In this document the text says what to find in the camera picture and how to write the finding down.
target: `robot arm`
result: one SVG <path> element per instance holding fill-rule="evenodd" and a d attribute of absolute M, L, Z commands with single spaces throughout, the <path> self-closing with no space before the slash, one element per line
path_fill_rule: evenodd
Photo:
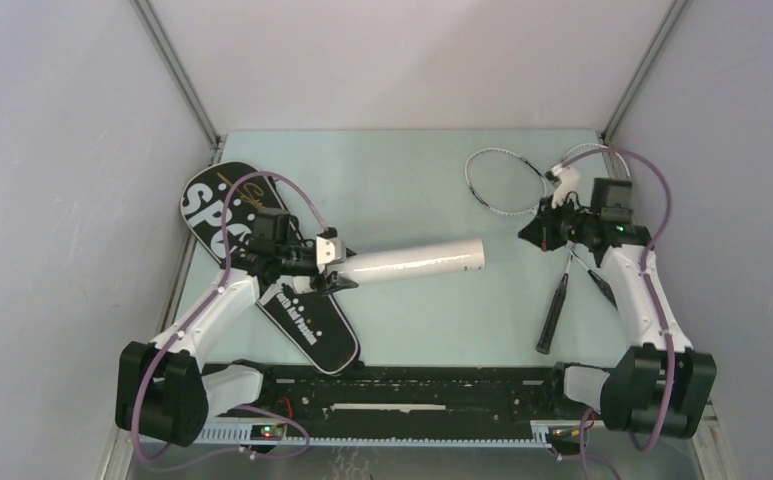
<path fill-rule="evenodd" d="M 693 350 L 672 313 L 657 274 L 656 255 L 646 251 L 648 229 L 633 223 L 631 182 L 596 179 L 589 207 L 571 195 L 579 174 L 571 167 L 554 167 L 548 176 L 559 184 L 540 202 L 536 217 L 519 237 L 543 250 L 567 242 L 585 245 L 615 296 L 630 348 L 615 368 L 560 365 L 566 398 L 601 412 L 607 428 L 650 432 L 657 423 L 666 385 L 668 355 L 674 355 L 675 381 L 662 434 L 687 438 L 695 433 L 716 376 L 709 354 Z M 656 295 L 651 295 L 646 275 Z M 661 327 L 657 308 L 668 328 Z M 665 334 L 673 352 L 667 352 Z"/>
<path fill-rule="evenodd" d="M 227 327 L 278 282 L 291 283 L 301 293 L 329 294 L 375 281 L 484 267 L 480 240 L 349 255 L 333 229 L 312 242 L 299 243 L 292 234 L 294 223 L 286 211 L 260 211 L 246 247 L 232 260 L 224 286 L 221 271 L 203 302 L 151 342 L 127 345 L 118 369 L 115 422 L 119 428 L 131 429 L 142 379 L 152 359 L 171 340 L 153 372 L 157 380 L 150 382 L 144 395 L 141 434 L 188 446 L 208 418 L 256 401 L 263 381 L 257 369 L 234 363 L 210 375 L 201 372 Z"/>

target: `white backdrop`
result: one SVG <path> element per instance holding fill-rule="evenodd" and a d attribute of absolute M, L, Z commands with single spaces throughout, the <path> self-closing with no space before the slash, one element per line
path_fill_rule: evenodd
<path fill-rule="evenodd" d="M 602 130 L 670 0 L 155 0 L 215 127 Z"/>

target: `white tube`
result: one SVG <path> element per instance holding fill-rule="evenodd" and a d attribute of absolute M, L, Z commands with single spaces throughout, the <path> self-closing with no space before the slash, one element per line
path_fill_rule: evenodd
<path fill-rule="evenodd" d="M 355 255 L 329 266 L 339 276 L 363 285 L 440 273 L 480 270 L 486 266 L 480 239 Z"/>

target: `gray wall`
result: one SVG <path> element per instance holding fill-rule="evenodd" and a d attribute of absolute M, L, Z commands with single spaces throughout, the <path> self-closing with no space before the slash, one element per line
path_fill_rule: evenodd
<path fill-rule="evenodd" d="M 773 478 L 773 2 L 694 2 L 615 143 L 669 178 L 658 255 L 672 309 L 715 355 L 742 478 Z M 659 185 L 634 178 L 655 225 Z"/>
<path fill-rule="evenodd" d="M 208 145 L 127 0 L 0 1 L 0 478 L 90 478 Z"/>

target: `metal frame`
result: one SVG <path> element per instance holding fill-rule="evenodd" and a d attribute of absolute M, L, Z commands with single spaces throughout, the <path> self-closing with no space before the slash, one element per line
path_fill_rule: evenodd
<path fill-rule="evenodd" d="M 209 114 L 201 103 L 194 85 L 189 79 L 185 68 L 171 44 L 171 40 L 163 28 L 156 10 L 151 4 L 151 0 L 130 1 L 135 7 L 139 19 L 145 25 L 151 41 L 157 47 L 177 88 L 183 94 L 189 108 L 210 142 L 212 149 L 210 152 L 211 158 L 209 164 L 217 163 L 220 161 L 221 154 L 223 153 L 224 138 L 213 126 Z M 692 0 L 673 0 L 657 32 L 648 45 L 639 66 L 625 89 L 624 94 L 613 111 L 604 132 L 601 134 L 602 139 L 607 145 L 612 145 L 619 127 L 630 111 L 642 86 L 647 81 L 649 74 L 659 60 L 660 54 L 665 49 L 671 34 L 675 31 L 684 12 L 691 3 Z M 607 170 L 611 176 L 622 176 L 620 175 L 621 169 L 615 164 L 616 160 L 614 157 L 605 157 L 605 161 L 607 163 Z M 180 266 L 174 276 L 171 296 L 166 303 L 166 308 L 158 325 L 160 331 L 175 320 L 195 245 L 195 239 L 191 236 L 185 242 L 182 257 L 180 258 Z M 562 425 L 564 423 L 565 421 L 554 422 L 554 425 Z M 535 422 L 534 428 L 541 429 L 547 427 L 547 425 L 547 422 Z M 712 406 L 708 407 L 708 410 L 705 412 L 698 431 L 692 438 L 692 442 L 698 455 L 701 475 L 704 480 L 738 479 L 733 456 L 724 440 L 716 412 Z M 109 433 L 107 445 L 106 451 L 101 458 L 96 478 L 98 480 L 126 479 L 133 458 L 133 445 L 130 433 L 120 430 L 113 425 Z"/>

